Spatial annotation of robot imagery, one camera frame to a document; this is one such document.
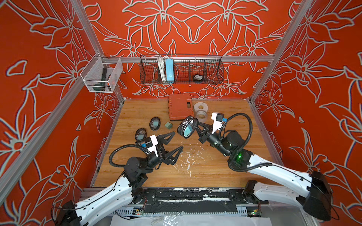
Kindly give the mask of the green charger plug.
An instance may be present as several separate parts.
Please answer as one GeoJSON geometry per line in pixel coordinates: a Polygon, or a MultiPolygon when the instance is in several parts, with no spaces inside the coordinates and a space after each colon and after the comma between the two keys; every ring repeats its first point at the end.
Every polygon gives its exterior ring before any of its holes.
{"type": "Polygon", "coordinates": [[[173,128],[173,124],[170,123],[170,122],[167,122],[167,123],[165,124],[165,127],[170,130],[170,129],[173,128]]]}
{"type": "Polygon", "coordinates": [[[193,132],[194,132],[194,129],[192,128],[192,126],[188,125],[183,131],[183,136],[188,138],[189,136],[192,135],[193,132]]]}

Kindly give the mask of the black round zip pouch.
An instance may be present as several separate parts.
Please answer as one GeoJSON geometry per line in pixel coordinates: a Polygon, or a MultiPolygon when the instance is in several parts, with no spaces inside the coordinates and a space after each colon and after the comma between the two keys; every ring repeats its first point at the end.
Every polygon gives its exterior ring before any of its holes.
{"type": "Polygon", "coordinates": [[[134,136],[136,142],[142,142],[146,137],[147,137],[147,131],[145,128],[137,129],[134,136]]]}

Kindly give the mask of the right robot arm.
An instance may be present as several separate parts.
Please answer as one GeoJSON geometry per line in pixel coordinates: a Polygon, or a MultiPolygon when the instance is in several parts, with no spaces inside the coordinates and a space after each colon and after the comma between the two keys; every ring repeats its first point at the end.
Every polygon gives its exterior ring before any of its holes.
{"type": "Polygon", "coordinates": [[[211,147],[228,157],[228,167],[234,172],[249,172],[278,183],[272,187],[257,181],[249,181],[245,197],[250,201],[277,201],[301,207],[312,217],[330,221],[332,219],[332,192],[323,174],[300,172],[268,161],[245,149],[253,126],[249,123],[248,136],[243,139],[237,131],[229,131],[222,137],[225,122],[215,121],[209,125],[196,122],[195,131],[201,143],[208,142],[211,147]]]}

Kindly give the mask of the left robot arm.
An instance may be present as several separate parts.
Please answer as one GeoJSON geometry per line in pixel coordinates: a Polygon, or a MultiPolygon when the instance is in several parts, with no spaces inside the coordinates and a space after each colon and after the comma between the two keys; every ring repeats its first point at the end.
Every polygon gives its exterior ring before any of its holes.
{"type": "Polygon", "coordinates": [[[144,189],[142,185],[148,179],[147,174],[159,169],[162,163],[175,165],[183,147],[180,146],[172,151],[165,150],[165,146],[175,136],[175,132],[145,138],[144,144],[127,144],[114,150],[109,156],[110,165],[123,168],[123,172],[110,186],[95,195],[73,203],[68,201],[59,207],[59,214],[52,220],[56,226],[94,226],[100,220],[112,212],[128,205],[138,202],[143,198],[144,189]],[[113,162],[115,154],[122,149],[136,148],[146,156],[131,157],[126,164],[113,162]]]}

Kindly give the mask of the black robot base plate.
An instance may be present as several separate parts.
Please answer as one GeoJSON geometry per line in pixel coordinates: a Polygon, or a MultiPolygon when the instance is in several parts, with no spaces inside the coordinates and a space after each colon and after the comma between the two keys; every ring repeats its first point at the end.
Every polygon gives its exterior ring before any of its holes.
{"type": "Polygon", "coordinates": [[[247,200],[243,188],[145,188],[143,198],[113,212],[122,217],[225,215],[260,217],[268,201],[247,200]]]}

